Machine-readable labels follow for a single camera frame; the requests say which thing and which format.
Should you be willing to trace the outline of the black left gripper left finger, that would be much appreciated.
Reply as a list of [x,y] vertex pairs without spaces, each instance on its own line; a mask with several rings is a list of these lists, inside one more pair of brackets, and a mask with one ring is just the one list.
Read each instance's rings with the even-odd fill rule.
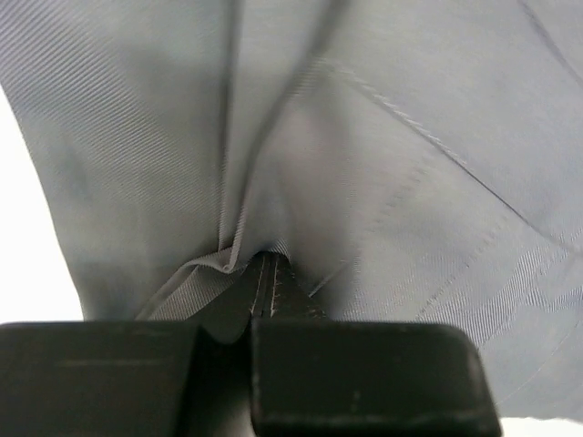
[[188,320],[1,328],[4,436],[250,436],[259,256]]

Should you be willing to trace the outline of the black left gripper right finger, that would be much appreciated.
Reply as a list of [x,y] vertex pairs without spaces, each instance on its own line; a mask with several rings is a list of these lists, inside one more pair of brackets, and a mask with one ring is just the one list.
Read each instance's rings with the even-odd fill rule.
[[437,323],[330,320],[289,261],[258,256],[251,420],[259,436],[498,436],[475,344]]

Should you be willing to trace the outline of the grey pleated skirt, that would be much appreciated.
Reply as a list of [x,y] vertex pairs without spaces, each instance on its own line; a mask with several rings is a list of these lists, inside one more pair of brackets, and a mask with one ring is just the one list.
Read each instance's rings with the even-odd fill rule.
[[1,85],[86,318],[184,319],[270,250],[581,419],[579,1],[4,1]]

